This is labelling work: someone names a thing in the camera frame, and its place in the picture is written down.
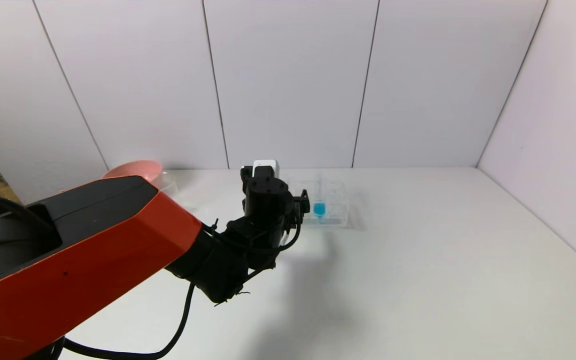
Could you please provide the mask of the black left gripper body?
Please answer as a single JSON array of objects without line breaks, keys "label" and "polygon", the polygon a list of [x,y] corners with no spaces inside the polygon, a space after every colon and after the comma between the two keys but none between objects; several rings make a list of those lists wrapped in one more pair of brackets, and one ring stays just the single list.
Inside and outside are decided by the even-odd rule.
[{"label": "black left gripper body", "polygon": [[294,196],[294,223],[302,224],[305,214],[311,212],[311,203],[306,189],[302,189],[299,196]]}]

